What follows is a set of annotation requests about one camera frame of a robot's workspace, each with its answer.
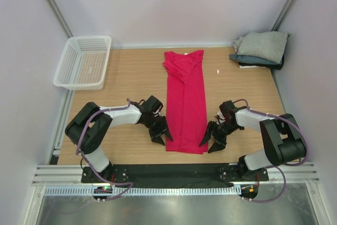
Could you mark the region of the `red t-shirt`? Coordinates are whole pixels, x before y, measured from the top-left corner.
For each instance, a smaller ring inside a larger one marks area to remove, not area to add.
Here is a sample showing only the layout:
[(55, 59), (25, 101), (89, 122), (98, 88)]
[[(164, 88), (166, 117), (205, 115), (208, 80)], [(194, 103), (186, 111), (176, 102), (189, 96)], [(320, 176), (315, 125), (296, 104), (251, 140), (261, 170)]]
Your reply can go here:
[(207, 128), (203, 56), (203, 50), (188, 54), (164, 53), (166, 120), (172, 136), (171, 141), (166, 140), (167, 151), (189, 154), (207, 151), (207, 144), (200, 145)]

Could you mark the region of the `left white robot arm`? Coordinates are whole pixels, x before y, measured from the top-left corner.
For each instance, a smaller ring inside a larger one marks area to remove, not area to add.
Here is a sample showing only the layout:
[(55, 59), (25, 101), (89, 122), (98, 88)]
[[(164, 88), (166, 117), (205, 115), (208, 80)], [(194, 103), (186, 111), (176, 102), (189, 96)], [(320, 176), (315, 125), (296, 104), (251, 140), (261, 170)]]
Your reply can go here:
[(105, 183), (113, 175), (113, 165), (106, 157), (101, 143), (107, 131), (115, 126), (141, 124), (148, 129), (152, 142), (165, 145), (164, 135), (173, 141), (165, 116), (161, 115), (163, 103), (151, 95), (147, 100), (125, 106), (104, 107), (88, 102), (65, 128), (65, 135), (76, 145), (75, 153), (81, 155), (92, 167), (93, 176)]

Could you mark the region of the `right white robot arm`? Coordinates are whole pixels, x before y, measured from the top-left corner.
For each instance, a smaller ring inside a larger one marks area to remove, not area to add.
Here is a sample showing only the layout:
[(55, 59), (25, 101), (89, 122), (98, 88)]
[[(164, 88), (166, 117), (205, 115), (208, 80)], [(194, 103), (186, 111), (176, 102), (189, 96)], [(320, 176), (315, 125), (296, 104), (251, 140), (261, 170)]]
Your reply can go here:
[(306, 137), (301, 132), (292, 114), (274, 115), (253, 110), (247, 100), (245, 106), (236, 107), (229, 100), (219, 106), (215, 121), (209, 121), (199, 146), (207, 144), (210, 139), (214, 143), (208, 153), (226, 148), (227, 137), (236, 130), (246, 128), (261, 134), (263, 148), (239, 158), (236, 172), (244, 181), (252, 179), (262, 169), (290, 166), (291, 162), (300, 159), (295, 165), (302, 165), (308, 158)]

